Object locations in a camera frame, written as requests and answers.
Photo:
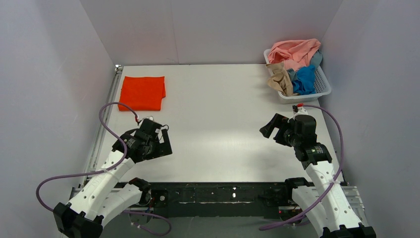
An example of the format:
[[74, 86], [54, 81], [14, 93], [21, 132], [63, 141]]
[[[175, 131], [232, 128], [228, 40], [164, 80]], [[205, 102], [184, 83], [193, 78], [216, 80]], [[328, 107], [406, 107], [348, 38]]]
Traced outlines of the orange t shirt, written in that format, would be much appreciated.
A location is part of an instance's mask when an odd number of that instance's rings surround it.
[[166, 97], [165, 77], [124, 77], [119, 102], [134, 111], [160, 111]]

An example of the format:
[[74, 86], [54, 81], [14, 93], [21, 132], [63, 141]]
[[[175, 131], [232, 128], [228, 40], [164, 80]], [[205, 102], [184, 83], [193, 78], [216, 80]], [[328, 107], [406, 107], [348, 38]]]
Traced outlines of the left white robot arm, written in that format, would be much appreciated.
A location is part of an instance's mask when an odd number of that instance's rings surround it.
[[58, 231], [68, 238], [98, 238], [105, 225], [132, 205], [152, 203], [151, 184], [131, 179], [119, 192], [112, 190], [136, 163], [172, 153], [168, 130], [132, 129], [113, 144], [97, 175], [67, 203], [58, 203], [53, 216]]

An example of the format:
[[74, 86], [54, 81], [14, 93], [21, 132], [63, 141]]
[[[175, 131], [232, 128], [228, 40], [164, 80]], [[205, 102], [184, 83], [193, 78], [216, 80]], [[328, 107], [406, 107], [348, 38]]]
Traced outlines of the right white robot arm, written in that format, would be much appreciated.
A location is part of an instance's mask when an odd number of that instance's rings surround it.
[[306, 180], [292, 185], [292, 200], [302, 213], [298, 220], [307, 217], [320, 238], [374, 238], [373, 227], [366, 226], [351, 207], [343, 188], [337, 183], [332, 157], [326, 146], [317, 141], [316, 120], [309, 115], [295, 115], [292, 119], [275, 114], [260, 129], [268, 138], [272, 131], [276, 143], [292, 147], [296, 158], [311, 178], [318, 193], [314, 195]]

